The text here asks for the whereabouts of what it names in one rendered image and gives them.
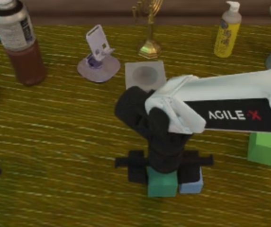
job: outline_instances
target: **green box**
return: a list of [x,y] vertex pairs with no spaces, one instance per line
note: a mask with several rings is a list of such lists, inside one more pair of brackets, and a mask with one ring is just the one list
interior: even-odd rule
[[148,197],[174,197],[178,190],[177,171],[161,174],[147,167]]
[[271,133],[251,133],[247,160],[271,166]]

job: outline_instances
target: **white bottle cap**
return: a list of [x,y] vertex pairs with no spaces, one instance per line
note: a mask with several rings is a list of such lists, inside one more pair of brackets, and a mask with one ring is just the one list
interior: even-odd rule
[[6,5],[11,2],[12,2],[12,0],[0,0],[0,5]]
[[240,3],[237,1],[227,1],[226,3],[228,3],[230,5],[229,11],[231,12],[238,12],[239,8],[240,8]]

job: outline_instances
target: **yellow label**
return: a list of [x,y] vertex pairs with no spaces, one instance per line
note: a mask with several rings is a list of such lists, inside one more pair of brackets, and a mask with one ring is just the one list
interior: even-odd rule
[[223,19],[221,20],[214,49],[216,56],[220,58],[227,58],[231,55],[239,27],[240,23],[229,24]]

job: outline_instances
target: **aerosol can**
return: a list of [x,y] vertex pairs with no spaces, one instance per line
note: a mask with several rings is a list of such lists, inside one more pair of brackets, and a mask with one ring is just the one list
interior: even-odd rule
[[222,15],[214,48],[215,55],[220,58],[231,55],[242,22],[242,16],[239,13],[240,3],[237,1],[226,3],[230,5],[230,9]]
[[0,41],[25,86],[46,77],[38,42],[26,6],[20,0],[0,0]]

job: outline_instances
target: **brown wall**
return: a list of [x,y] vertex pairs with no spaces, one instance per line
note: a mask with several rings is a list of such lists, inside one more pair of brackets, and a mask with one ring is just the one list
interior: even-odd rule
[[[24,0],[39,24],[133,23],[136,0]],[[246,23],[271,23],[271,0],[239,0]],[[228,9],[225,0],[164,0],[159,23],[217,23]]]

